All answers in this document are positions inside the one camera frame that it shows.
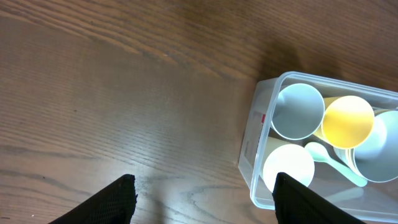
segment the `wooden table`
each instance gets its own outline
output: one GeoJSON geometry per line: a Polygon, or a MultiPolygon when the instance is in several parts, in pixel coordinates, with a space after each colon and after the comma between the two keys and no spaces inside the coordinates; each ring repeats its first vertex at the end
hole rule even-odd
{"type": "Polygon", "coordinates": [[[396,1],[3,0],[0,219],[136,175],[133,223],[276,223],[237,168],[257,81],[398,91],[396,1]]]}

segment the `storage box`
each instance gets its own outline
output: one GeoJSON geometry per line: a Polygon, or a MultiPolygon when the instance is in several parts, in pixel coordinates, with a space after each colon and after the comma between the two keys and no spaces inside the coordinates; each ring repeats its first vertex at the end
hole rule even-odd
{"type": "MultiPolygon", "coordinates": [[[[281,86],[294,83],[314,86],[323,97],[354,95],[377,108],[396,110],[398,107],[398,93],[300,72],[287,72],[279,78],[259,82],[239,159],[239,170],[250,188],[250,198],[259,208],[275,209],[272,194],[261,179],[260,171],[266,160],[263,156],[268,136],[283,139],[270,128],[277,95],[281,86]]],[[[289,142],[304,146],[310,141],[323,143],[329,155],[341,162],[333,148],[314,135],[289,142]]],[[[368,182],[365,187],[357,187],[328,164],[316,162],[315,175],[308,188],[359,219],[398,223],[398,179],[386,183],[368,182]]]]}

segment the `spoon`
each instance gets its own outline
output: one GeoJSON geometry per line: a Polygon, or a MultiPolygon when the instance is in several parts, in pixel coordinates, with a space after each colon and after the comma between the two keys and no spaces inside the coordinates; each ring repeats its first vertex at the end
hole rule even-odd
{"type": "Polygon", "coordinates": [[[364,187],[366,184],[368,184],[368,180],[356,175],[350,168],[332,159],[329,156],[326,148],[321,144],[317,142],[310,142],[305,146],[305,149],[310,152],[315,162],[326,162],[358,187],[364,187]]]}

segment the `cup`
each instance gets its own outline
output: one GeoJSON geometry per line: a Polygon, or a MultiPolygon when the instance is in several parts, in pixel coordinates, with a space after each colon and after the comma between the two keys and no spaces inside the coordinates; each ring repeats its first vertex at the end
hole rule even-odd
{"type": "Polygon", "coordinates": [[[268,137],[260,176],[273,192],[279,172],[285,172],[306,187],[315,173],[311,154],[302,146],[268,137]]]}
{"type": "Polygon", "coordinates": [[[278,94],[271,128],[290,140],[309,137],[321,125],[325,104],[319,91],[304,83],[285,86],[278,94]]]}
{"type": "Polygon", "coordinates": [[[398,111],[375,111],[374,129],[360,146],[336,155],[356,174],[383,183],[398,177],[398,111]]]}
{"type": "Polygon", "coordinates": [[[358,96],[324,100],[325,117],[314,135],[339,149],[352,149],[365,142],[374,125],[372,106],[358,96]]]}

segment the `yellow cup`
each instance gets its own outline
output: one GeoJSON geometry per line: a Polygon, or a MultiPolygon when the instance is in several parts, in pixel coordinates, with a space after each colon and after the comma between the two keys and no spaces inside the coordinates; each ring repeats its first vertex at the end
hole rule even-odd
{"type": "Polygon", "coordinates": [[[325,117],[315,131],[316,137],[339,149],[352,149],[371,134],[374,124],[372,106],[358,96],[324,98],[325,117]]]}

